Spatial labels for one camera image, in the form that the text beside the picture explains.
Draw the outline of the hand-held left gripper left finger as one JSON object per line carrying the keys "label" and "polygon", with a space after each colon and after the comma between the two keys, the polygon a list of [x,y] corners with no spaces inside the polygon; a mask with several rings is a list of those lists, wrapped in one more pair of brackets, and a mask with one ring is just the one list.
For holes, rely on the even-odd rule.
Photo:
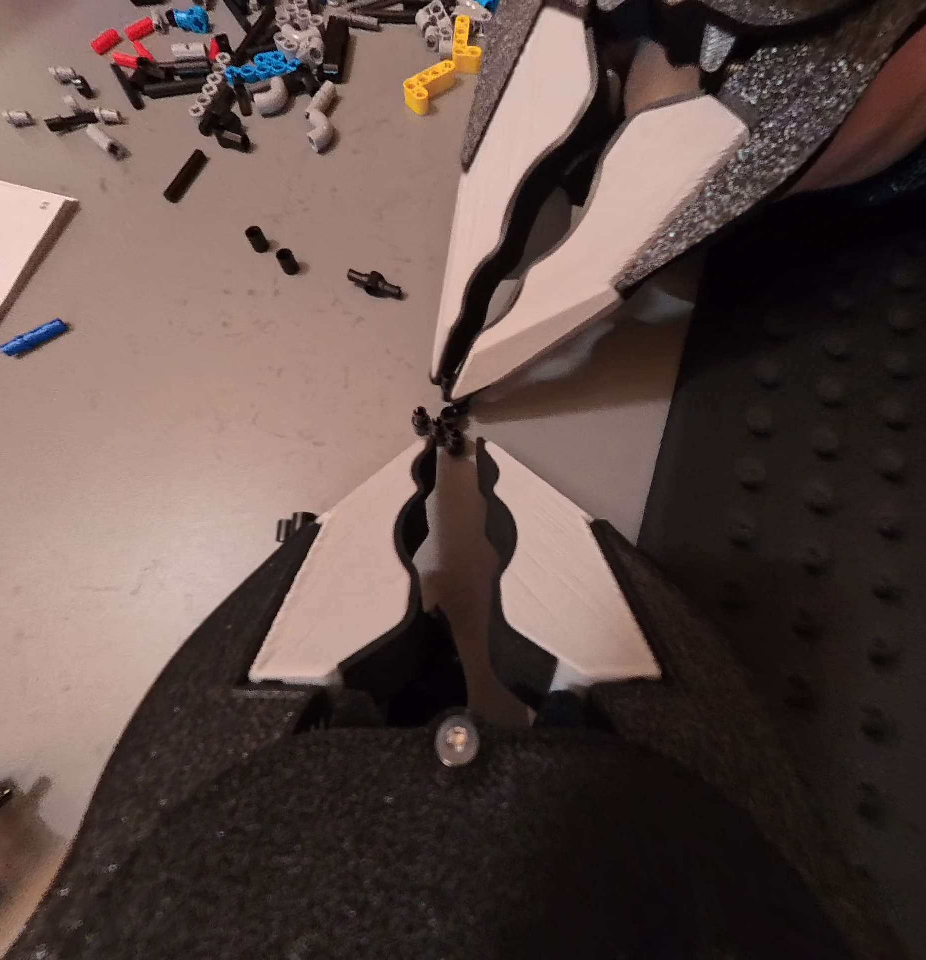
{"label": "hand-held left gripper left finger", "polygon": [[437,452],[417,438],[317,518],[317,533],[249,669],[261,685],[331,685],[394,639],[420,605]]}

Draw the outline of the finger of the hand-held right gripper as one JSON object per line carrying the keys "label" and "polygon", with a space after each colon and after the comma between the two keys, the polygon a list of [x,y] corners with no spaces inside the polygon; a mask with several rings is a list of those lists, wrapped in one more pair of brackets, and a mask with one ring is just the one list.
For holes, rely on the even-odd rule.
{"label": "finger of the hand-held right gripper", "polygon": [[528,268],[507,312],[476,336],[447,397],[492,387],[612,311],[624,271],[748,137],[744,121],[710,96],[637,114],[602,155],[574,229]]}
{"label": "finger of the hand-held right gripper", "polygon": [[464,138],[431,379],[460,380],[598,89],[585,6],[502,6]]}

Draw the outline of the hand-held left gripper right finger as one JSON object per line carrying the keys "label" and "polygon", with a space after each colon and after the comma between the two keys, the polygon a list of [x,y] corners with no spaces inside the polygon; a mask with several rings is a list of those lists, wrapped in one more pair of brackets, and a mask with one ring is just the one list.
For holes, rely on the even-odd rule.
{"label": "hand-held left gripper right finger", "polygon": [[476,469],[495,557],[496,678],[527,706],[552,692],[658,681],[661,666],[593,517],[492,441],[477,441]]}

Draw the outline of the black connector brick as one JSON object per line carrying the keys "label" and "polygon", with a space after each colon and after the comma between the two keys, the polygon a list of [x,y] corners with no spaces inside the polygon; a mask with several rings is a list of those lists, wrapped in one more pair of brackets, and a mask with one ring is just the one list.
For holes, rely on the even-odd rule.
{"label": "black connector brick", "polygon": [[419,406],[411,414],[411,425],[417,436],[432,441],[452,457],[461,457],[467,451],[468,417],[468,408],[462,403],[445,406],[434,416]]}

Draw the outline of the blue pin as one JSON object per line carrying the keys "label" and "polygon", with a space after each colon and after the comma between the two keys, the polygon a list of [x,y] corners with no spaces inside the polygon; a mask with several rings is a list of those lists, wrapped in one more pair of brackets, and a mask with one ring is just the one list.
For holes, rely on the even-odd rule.
{"label": "blue pin", "polygon": [[0,353],[9,358],[19,358],[56,341],[70,331],[70,326],[60,318],[21,333],[0,344]]}

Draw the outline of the grey desk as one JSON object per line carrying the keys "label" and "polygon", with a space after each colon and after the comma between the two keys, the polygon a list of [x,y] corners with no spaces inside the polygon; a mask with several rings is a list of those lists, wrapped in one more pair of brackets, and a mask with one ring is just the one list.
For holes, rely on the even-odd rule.
{"label": "grey desk", "polygon": [[[0,353],[0,783],[29,810],[4,926],[57,870],[146,689],[274,549],[277,520],[332,506],[439,402],[472,79],[413,116],[400,84],[428,60],[417,33],[356,31],[335,149],[313,153],[293,109],[253,117],[240,154],[201,137],[185,102],[129,108],[86,42],[134,18],[128,2],[0,2],[0,180],[80,203],[0,324],[0,344],[70,326]],[[205,170],[171,204],[196,149]],[[244,234],[256,224],[265,254]]]}

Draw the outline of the person's right hand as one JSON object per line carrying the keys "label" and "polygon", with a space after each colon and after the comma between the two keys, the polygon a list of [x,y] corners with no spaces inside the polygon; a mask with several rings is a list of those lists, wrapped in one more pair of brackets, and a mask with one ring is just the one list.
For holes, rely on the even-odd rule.
{"label": "person's right hand", "polygon": [[926,23],[888,59],[789,197],[859,184],[926,140]]}

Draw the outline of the black axle pin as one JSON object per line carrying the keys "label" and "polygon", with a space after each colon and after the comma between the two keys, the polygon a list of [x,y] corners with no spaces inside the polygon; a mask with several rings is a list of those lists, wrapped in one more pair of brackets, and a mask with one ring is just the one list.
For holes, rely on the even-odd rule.
{"label": "black axle pin", "polygon": [[374,298],[392,299],[395,301],[400,301],[403,298],[401,287],[388,282],[383,274],[376,270],[362,272],[360,270],[349,269],[347,271],[347,280]]}

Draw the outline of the black studded mat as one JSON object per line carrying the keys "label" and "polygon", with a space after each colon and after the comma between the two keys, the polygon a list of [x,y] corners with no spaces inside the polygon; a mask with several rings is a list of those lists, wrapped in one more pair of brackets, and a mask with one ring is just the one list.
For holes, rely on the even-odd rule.
{"label": "black studded mat", "polygon": [[926,958],[926,198],[798,199],[711,250],[639,547]]}

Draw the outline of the pile of loose toy bricks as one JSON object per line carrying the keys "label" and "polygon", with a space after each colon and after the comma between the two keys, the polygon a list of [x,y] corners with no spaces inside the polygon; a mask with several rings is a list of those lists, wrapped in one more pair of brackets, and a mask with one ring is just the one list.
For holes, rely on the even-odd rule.
{"label": "pile of loose toy bricks", "polygon": [[401,84],[423,117],[461,78],[479,73],[499,2],[133,2],[135,18],[86,42],[133,111],[180,100],[203,138],[247,154],[247,121],[297,102],[311,150],[334,145],[332,113],[354,32],[408,27],[428,60]]}

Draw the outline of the black axle tube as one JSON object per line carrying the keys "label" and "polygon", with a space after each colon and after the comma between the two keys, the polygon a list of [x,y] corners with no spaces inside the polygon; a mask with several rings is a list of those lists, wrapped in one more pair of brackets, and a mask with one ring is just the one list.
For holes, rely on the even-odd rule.
{"label": "black axle tube", "polygon": [[170,204],[178,204],[193,186],[198,176],[205,170],[207,160],[208,157],[203,150],[193,150],[178,173],[175,174],[169,186],[163,191],[163,198]]}

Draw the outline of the toy instruction booklet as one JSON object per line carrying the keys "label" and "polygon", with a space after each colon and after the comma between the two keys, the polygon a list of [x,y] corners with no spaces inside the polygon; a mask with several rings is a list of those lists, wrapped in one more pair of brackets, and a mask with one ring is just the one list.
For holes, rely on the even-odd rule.
{"label": "toy instruction booklet", "polygon": [[75,198],[0,180],[0,323],[79,207]]}

